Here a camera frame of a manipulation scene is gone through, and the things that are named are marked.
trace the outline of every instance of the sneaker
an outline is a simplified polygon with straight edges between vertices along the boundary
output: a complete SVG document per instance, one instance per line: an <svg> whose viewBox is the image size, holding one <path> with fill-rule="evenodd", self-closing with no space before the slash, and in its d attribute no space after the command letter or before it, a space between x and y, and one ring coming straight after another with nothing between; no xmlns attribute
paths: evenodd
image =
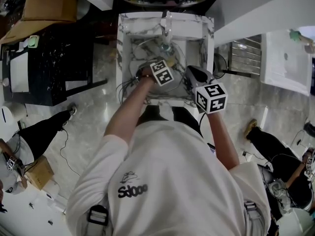
<svg viewBox="0 0 315 236"><path fill-rule="evenodd" d="M247 139L248 134L249 134L249 133L251 132L251 130L252 130L253 128L255 128L255 127L257 127L257 120L256 120L256 119L252 119L252 120L249 122L249 124L247 125L247 128L246 128L246 130L245 130L245 132L244 132L244 137L245 137L246 140L248 140L248 139Z"/></svg>
<svg viewBox="0 0 315 236"><path fill-rule="evenodd" d="M75 115L77 113L77 107L74 103L71 103L68 107L67 107L68 111L70 112L71 116Z"/></svg>

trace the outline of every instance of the sink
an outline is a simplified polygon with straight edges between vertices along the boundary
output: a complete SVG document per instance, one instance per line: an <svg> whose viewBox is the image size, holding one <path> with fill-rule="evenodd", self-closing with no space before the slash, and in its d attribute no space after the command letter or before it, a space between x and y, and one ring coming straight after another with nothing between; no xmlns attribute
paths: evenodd
<svg viewBox="0 0 315 236"><path fill-rule="evenodd" d="M155 85L145 104L194 107L191 92L187 89L187 65L201 66L212 72L214 53L214 23L204 16L172 14L172 51L165 54L160 48L162 31L161 12L136 12L119 15L117 34L116 83L129 81L138 67L158 56L165 58L174 81L162 87ZM117 90L117 101L128 97L136 86L133 81L126 89Z"/></svg>

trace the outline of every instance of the shoe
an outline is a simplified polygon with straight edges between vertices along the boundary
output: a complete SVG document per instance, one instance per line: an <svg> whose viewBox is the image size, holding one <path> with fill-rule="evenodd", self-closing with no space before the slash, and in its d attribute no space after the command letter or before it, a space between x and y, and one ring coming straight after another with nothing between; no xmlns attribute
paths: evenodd
<svg viewBox="0 0 315 236"><path fill-rule="evenodd" d="M77 107L74 103L71 103L68 107L67 107L68 111L70 112L71 116L74 116L77 113Z"/></svg>
<svg viewBox="0 0 315 236"><path fill-rule="evenodd" d="M315 126L313 126L311 122L307 122L304 124L304 130L309 136L312 136L315 138Z"/></svg>
<svg viewBox="0 0 315 236"><path fill-rule="evenodd" d="M246 140L248 140L248 139L247 139L248 134L249 134L249 133L251 132L251 130L252 130L253 128L255 128L255 127L257 127L257 120L256 120L256 119L252 119L252 120L249 122L249 124L247 125L247 128L246 128L246 130L245 130L245 132L244 132L244 137L245 137Z"/></svg>

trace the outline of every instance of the fiducial marker cube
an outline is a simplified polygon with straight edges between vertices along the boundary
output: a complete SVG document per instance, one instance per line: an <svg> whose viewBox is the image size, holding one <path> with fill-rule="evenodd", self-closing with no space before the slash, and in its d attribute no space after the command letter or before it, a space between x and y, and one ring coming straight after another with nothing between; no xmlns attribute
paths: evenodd
<svg viewBox="0 0 315 236"><path fill-rule="evenodd" d="M227 103L227 91L223 83L195 88L195 102L207 114L222 111Z"/></svg>
<svg viewBox="0 0 315 236"><path fill-rule="evenodd" d="M157 63L152 63L150 67L153 76L155 77L160 87L174 80L173 74L171 73L170 68L166 65L166 62L164 60L161 60Z"/></svg>

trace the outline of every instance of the faucet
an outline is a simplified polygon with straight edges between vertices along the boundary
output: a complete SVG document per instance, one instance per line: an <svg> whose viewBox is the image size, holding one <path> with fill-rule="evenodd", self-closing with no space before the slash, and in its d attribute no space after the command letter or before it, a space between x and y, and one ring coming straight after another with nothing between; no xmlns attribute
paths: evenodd
<svg viewBox="0 0 315 236"><path fill-rule="evenodd" d="M172 40L172 14L169 10L165 10L162 12L161 22L162 28L162 49L165 51L169 51L171 49L171 40Z"/></svg>

